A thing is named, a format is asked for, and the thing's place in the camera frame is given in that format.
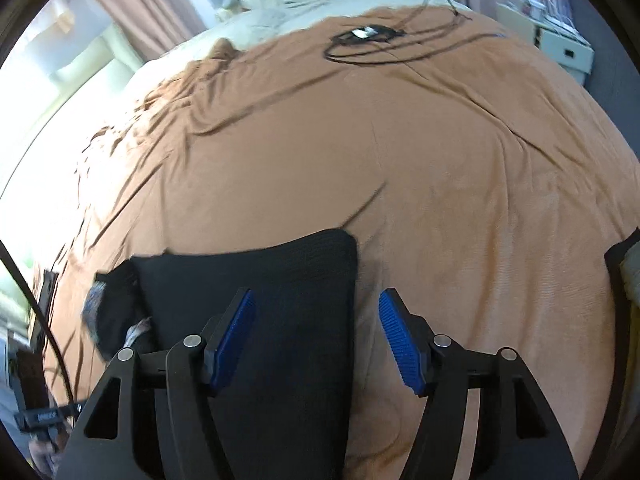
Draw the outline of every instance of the bed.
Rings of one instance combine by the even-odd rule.
[[[346,478],[398,478],[424,408],[378,321],[388,286],[466,348],[517,349],[584,468],[613,366],[603,254],[640,221],[638,161],[571,76],[460,4],[464,24],[406,47],[415,60],[323,58],[334,35],[393,26],[423,1],[245,1],[136,73],[79,157],[76,223],[56,261],[51,326],[79,397],[104,370],[79,315],[96,271],[342,227],[360,261]],[[428,0],[406,30],[451,16]],[[46,367],[64,400],[50,351]]]

